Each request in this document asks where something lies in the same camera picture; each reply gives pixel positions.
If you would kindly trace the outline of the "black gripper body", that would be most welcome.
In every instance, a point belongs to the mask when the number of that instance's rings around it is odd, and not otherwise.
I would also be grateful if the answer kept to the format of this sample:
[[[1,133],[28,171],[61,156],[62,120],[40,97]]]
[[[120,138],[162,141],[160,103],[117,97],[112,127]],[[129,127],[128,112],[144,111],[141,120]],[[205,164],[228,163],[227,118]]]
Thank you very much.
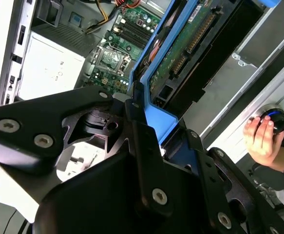
[[[119,154],[56,186],[43,199],[35,234],[216,234],[217,213],[207,208],[200,180],[164,163],[169,217],[140,212],[132,158]]]

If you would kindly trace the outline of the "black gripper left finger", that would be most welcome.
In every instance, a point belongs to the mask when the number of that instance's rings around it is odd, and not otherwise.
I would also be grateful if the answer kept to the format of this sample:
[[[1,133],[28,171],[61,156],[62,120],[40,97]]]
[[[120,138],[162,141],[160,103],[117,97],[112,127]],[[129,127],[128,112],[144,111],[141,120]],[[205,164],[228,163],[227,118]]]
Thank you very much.
[[[169,217],[164,163],[147,125],[141,83],[124,102],[89,86],[0,106],[0,164],[31,175],[49,174],[64,149],[96,137],[105,139],[105,160],[119,154],[133,159],[137,209]]]

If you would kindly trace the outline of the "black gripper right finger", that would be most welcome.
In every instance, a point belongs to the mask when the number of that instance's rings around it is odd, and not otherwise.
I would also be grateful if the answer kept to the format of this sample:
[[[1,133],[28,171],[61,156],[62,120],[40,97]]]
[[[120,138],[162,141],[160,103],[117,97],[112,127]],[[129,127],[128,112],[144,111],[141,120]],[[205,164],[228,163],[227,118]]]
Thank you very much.
[[[284,221],[219,148],[206,151],[186,130],[207,211],[208,234],[284,234]]]

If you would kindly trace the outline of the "person hand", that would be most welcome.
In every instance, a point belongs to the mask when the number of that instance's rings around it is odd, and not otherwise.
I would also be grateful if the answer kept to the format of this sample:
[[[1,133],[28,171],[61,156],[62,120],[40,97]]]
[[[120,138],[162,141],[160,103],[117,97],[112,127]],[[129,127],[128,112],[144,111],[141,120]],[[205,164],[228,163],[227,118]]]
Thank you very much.
[[[274,122],[269,116],[249,119],[243,130],[246,149],[256,163],[283,173],[284,131],[276,135],[273,131]]]

